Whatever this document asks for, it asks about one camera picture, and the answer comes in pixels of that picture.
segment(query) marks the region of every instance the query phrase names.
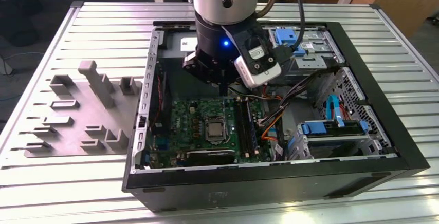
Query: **green motherboard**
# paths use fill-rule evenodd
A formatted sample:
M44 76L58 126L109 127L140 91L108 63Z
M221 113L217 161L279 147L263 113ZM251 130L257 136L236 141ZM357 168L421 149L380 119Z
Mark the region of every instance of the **green motherboard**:
M240 151L239 129L235 119L235 99L175 100L171 111L171 133L167 137L156 136L155 148L159 167L185 166L184 154L191 151L233 151L233 163L269 161L268 142L260 140L255 132L257 153L249 156ZM256 120L263 117L261 102L249 102L249 113L256 130Z

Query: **yellow wire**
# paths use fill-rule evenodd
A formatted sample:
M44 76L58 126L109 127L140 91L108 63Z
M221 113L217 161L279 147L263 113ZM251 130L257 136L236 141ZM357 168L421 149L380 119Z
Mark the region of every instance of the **yellow wire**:
M261 138L263 138L263 139L264 139L264 137L265 137L265 135L267 135L267 133L268 133L269 128L272 128L272 126L275 125L275 123L276 123L277 120L280 119L283 113L284 113L284 111L283 111L281 114L275 118L275 120L273 120L272 123L269 124L267 130L263 132L263 134L261 134Z

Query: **blue drive latch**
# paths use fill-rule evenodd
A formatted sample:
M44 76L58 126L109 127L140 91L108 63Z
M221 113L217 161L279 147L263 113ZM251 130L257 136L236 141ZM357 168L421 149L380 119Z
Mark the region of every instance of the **blue drive latch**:
M276 42L279 45L292 46L297 41L297 36L292 29L280 29L277 28L276 31ZM301 57L305 55L305 51L299 45L296 50L293 51L293 56Z

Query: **aluminum table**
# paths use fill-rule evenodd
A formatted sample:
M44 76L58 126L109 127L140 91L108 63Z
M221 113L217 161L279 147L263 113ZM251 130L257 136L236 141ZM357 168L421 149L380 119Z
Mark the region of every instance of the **aluminum table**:
M26 158L22 134L56 98L56 74L83 79L93 59L111 79L143 79L153 20L193 20L185 3L73 3L0 136L0 221L29 223L353 223L439 221L439 77L380 10L307 4L308 21L340 22L423 152L431 169L351 199L313 200L155 214L120 191L125 156ZM261 20L297 21L297 6L277 4Z

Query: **motherboard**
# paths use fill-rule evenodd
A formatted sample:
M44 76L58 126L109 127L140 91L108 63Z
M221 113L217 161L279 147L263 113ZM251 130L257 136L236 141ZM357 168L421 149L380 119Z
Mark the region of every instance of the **motherboard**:
M271 161L269 145L256 135L263 117L256 99L175 100L171 133L156 135L149 159L153 168Z

